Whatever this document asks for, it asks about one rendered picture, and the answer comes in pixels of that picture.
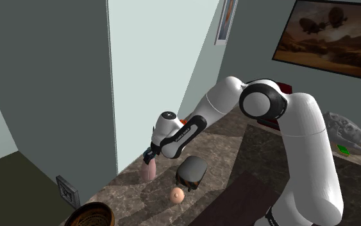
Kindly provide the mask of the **narrow white-framed wall picture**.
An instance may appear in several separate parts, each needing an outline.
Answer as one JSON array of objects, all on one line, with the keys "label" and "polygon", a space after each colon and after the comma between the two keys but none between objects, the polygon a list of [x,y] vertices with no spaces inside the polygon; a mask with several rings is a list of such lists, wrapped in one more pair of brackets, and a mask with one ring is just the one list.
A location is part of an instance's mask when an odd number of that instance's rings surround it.
[{"label": "narrow white-framed wall picture", "polygon": [[216,46],[226,45],[228,41],[238,1],[239,0],[224,0],[221,19],[219,21],[217,35],[214,42]]}]

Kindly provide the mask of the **grey rough sculpture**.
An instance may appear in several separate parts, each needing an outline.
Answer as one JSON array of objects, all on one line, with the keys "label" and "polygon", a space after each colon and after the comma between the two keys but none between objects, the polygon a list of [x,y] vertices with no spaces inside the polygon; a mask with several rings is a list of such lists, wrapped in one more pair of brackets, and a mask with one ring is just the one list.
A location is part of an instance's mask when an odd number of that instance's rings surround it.
[{"label": "grey rough sculpture", "polygon": [[361,151],[361,128],[348,118],[333,112],[325,112],[323,118],[330,141]]}]

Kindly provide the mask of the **grey picture frame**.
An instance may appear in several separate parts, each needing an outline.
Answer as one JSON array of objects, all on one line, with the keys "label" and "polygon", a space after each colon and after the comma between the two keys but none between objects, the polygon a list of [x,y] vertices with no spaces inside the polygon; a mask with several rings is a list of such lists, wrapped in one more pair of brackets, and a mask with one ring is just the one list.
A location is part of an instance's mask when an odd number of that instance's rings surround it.
[{"label": "grey picture frame", "polygon": [[81,206],[78,190],[60,175],[56,176],[56,182],[60,196],[74,209],[78,209]]}]

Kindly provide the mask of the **peach round ball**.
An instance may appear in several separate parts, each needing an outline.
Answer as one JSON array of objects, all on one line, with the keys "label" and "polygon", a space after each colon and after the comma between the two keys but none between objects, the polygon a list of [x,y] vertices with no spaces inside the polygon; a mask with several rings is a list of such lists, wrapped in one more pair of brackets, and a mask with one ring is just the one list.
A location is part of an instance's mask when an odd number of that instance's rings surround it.
[{"label": "peach round ball", "polygon": [[181,188],[174,187],[173,189],[171,189],[169,199],[172,203],[180,204],[180,203],[182,203],[184,198],[185,198],[185,193]]}]

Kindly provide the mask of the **brown woven bowl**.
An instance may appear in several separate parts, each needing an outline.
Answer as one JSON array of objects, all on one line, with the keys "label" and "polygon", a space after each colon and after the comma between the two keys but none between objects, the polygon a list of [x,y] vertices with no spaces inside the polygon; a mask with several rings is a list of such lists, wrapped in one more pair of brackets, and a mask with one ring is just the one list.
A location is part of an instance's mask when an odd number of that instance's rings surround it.
[{"label": "brown woven bowl", "polygon": [[90,202],[75,210],[64,226],[114,226],[112,209],[102,202]]}]

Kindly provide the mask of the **brown landscape wall picture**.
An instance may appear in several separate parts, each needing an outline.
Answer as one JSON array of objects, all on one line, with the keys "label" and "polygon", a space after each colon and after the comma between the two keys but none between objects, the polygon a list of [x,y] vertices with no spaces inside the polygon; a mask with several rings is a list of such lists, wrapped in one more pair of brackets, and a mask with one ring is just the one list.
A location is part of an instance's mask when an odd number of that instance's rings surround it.
[{"label": "brown landscape wall picture", "polygon": [[296,0],[273,60],[361,79],[361,3]]}]

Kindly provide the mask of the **pink bottle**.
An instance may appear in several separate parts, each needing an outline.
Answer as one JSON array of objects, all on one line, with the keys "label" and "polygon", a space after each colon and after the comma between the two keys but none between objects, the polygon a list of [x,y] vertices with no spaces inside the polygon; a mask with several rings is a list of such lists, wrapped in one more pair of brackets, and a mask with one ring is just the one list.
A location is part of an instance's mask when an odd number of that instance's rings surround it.
[{"label": "pink bottle", "polygon": [[140,177],[143,181],[151,181],[156,177],[156,162],[155,159],[149,161],[149,164],[142,162],[140,169]]}]

